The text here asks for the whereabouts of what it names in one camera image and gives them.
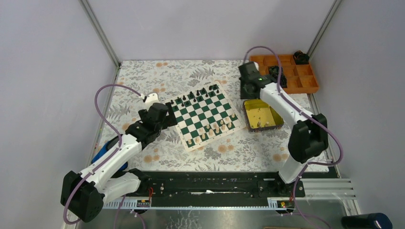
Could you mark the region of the gold chess piece tin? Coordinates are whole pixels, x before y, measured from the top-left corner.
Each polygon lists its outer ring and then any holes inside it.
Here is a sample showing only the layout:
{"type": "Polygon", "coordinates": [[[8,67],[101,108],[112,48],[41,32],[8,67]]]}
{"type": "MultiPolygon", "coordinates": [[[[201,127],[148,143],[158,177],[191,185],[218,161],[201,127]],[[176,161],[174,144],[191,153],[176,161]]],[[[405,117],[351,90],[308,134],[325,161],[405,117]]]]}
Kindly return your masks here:
{"type": "Polygon", "coordinates": [[[284,125],[283,118],[260,99],[245,100],[243,112],[250,133],[280,129],[284,125]]]}

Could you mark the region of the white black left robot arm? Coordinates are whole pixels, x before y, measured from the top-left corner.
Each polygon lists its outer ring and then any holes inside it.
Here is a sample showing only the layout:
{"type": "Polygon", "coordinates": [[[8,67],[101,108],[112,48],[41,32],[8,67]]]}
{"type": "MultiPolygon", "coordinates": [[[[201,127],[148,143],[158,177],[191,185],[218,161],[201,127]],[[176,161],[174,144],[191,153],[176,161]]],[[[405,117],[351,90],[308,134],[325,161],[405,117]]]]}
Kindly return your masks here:
{"type": "Polygon", "coordinates": [[[177,124],[170,102],[153,103],[148,110],[139,111],[140,120],[131,124],[118,141],[97,161],[81,172],[68,172],[63,180],[61,204],[64,206],[64,221],[69,221],[67,212],[78,220],[92,221],[104,204],[118,197],[134,193],[143,196],[148,191],[147,181],[136,171],[125,172],[118,178],[113,175],[134,155],[154,142],[162,130],[177,124]]]}

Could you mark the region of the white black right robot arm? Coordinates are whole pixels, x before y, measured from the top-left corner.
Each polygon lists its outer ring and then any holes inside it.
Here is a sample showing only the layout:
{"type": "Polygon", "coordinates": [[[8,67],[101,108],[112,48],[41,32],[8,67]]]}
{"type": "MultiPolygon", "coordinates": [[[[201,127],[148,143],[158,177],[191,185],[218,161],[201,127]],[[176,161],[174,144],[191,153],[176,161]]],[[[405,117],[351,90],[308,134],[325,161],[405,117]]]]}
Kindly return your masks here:
{"type": "Polygon", "coordinates": [[[278,172],[275,193],[285,197],[292,190],[304,166],[329,146],[325,131],[327,119],[300,107],[270,75],[261,75],[254,62],[238,67],[241,99],[261,99],[273,108],[291,129],[288,142],[289,159],[278,172]]]}

